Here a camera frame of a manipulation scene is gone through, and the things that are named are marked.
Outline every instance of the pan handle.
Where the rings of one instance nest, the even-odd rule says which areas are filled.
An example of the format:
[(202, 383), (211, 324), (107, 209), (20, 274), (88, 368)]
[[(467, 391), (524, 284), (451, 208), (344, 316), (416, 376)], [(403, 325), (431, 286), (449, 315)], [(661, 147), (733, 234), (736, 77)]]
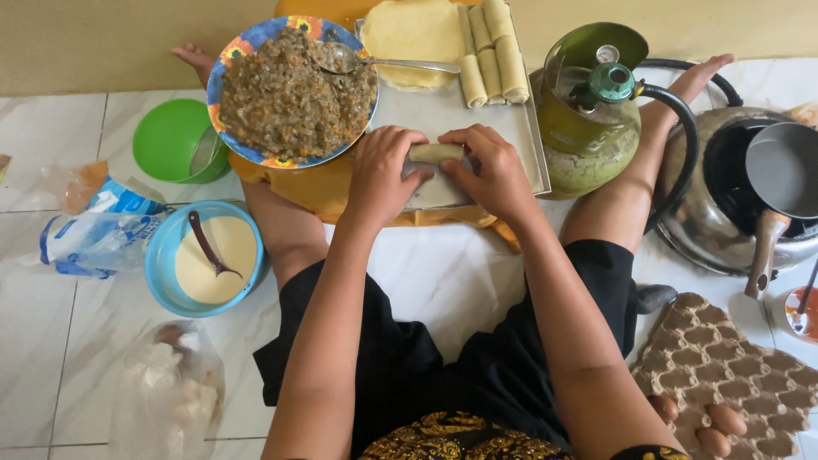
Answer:
[(753, 255), (747, 286), (744, 288), (746, 296), (755, 300), (764, 298), (764, 293), (770, 285), (775, 244), (787, 231), (789, 223), (789, 217), (770, 209), (764, 210), (759, 218), (756, 226), (756, 252)]

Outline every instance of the yellow wall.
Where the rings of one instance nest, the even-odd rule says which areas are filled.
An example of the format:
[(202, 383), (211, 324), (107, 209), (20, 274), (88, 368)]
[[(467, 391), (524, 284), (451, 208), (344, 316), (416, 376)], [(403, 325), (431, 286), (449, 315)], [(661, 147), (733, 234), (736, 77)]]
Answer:
[[(367, 0), (326, 0), (361, 10)], [(509, 0), (529, 67), (571, 29), (630, 25), (651, 56), (701, 60), (818, 56), (818, 0)], [(320, 0), (282, 0), (289, 9)], [(230, 11), (229, 6), (240, 8)], [(274, 17), (275, 0), (2, 0), (0, 95), (194, 88), (169, 53), (193, 41), (210, 54)]]

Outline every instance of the hand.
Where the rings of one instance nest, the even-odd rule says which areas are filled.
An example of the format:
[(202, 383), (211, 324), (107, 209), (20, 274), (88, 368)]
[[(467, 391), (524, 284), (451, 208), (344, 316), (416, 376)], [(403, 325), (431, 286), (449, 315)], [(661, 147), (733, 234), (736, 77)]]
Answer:
[(475, 169), (478, 175), (470, 173), (456, 160), (444, 160), (440, 168), (486, 211), (509, 225), (519, 223), (532, 213), (541, 213), (517, 149), (497, 131), (475, 124), (449, 131), (440, 136), (438, 142), (464, 145), (471, 151), (467, 157), (479, 160), (479, 168)]
[(421, 168), (401, 180), (403, 160), (411, 144), (426, 144), (420, 131), (382, 126), (365, 135), (355, 146), (355, 163), (344, 210), (352, 225), (378, 232), (401, 214), (403, 206), (420, 185), (434, 176)]

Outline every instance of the egg tray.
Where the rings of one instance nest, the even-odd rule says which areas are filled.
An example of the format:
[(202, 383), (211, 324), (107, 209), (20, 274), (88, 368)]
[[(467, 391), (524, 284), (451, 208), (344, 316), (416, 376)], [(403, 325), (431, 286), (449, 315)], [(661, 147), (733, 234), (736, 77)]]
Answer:
[(747, 434), (727, 436), (730, 460), (796, 454), (793, 436), (809, 428), (818, 404), (817, 370), (751, 343), (727, 313), (689, 292), (665, 309), (631, 374), (645, 395), (677, 402), (679, 417), (668, 425), (694, 460), (715, 458), (695, 436), (711, 425), (707, 404), (724, 404), (747, 422)]

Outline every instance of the brown spoon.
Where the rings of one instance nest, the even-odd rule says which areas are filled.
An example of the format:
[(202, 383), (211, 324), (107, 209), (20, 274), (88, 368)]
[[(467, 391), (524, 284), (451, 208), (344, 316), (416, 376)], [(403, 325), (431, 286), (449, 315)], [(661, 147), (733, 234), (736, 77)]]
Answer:
[(202, 223), (199, 221), (199, 211), (191, 211), (187, 213), (187, 222), (190, 223), (191, 228), (193, 228), (193, 234), (196, 235), (196, 240), (199, 242), (199, 246), (201, 246), (202, 251), (204, 252), (204, 257), (207, 257), (208, 262), (213, 265), (213, 268), (216, 270), (216, 276), (223, 272), (233, 272), (241, 279), (245, 279), (245, 277), (241, 276), (241, 273), (238, 273), (236, 270), (232, 268), (228, 268), (221, 260), (216, 257), (216, 253), (213, 252), (213, 248), (210, 247), (210, 243), (207, 242), (207, 238), (205, 238), (205, 232), (202, 232)]

